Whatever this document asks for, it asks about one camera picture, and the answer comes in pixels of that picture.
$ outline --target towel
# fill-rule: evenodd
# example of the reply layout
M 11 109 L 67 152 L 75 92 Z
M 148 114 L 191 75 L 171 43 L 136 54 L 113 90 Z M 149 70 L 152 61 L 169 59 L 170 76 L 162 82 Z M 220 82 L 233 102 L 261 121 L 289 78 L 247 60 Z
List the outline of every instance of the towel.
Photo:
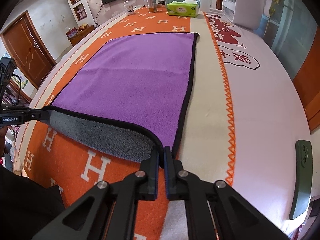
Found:
M 46 123 L 93 149 L 141 162 L 151 149 L 176 155 L 193 84 L 197 33 L 113 39 L 49 106 Z

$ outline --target silver bolt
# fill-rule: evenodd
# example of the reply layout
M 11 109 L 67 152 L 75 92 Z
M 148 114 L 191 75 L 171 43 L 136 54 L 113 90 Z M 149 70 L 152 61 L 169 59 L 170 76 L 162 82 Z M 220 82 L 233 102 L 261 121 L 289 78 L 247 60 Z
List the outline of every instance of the silver bolt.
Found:
M 138 178 L 142 178 L 142 177 L 144 177 L 146 175 L 146 173 L 144 172 L 144 171 L 137 171 L 136 172 L 136 176 L 138 177 Z
M 216 185 L 218 188 L 224 188 L 227 184 L 223 180 L 218 180 Z
M 188 176 L 188 174 L 189 174 L 189 173 L 188 173 L 187 171 L 184 171 L 184 170 L 178 172 L 178 175 L 179 175 L 180 177 L 186 177 L 186 176 Z
M 98 188 L 99 189 L 103 189 L 103 188 L 106 188 L 108 186 L 108 182 L 102 180 L 102 181 L 99 181 L 98 184 L 97 184 Z

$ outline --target green tissue box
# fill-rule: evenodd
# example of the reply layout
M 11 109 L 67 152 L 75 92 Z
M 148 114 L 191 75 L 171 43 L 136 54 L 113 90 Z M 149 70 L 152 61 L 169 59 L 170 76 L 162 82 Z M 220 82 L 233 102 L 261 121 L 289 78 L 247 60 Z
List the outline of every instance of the green tissue box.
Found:
M 172 2 L 167 4 L 168 15 L 197 17 L 199 6 L 197 3 Z

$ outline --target floral wallpaper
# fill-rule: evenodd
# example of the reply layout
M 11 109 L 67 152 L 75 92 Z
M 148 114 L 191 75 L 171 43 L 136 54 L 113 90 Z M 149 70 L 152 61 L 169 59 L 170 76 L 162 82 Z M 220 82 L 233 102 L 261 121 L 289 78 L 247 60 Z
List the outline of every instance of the floral wallpaper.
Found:
M 124 11 L 123 3 L 127 0 L 117 0 L 111 3 L 102 5 L 101 11 L 97 18 L 97 24 L 101 25 L 112 17 L 118 15 Z M 130 0 L 133 2 L 133 5 L 144 5 L 146 4 L 144 0 Z M 87 0 L 90 11 L 93 18 L 97 17 L 97 14 L 101 7 L 101 0 Z

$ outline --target white appliance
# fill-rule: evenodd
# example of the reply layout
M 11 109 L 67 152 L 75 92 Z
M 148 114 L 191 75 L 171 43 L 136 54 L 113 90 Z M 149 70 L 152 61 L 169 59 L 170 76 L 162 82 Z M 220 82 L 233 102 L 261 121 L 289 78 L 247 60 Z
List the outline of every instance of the white appliance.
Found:
M 256 30 L 270 5 L 271 0 L 222 0 L 222 11 L 233 24 Z

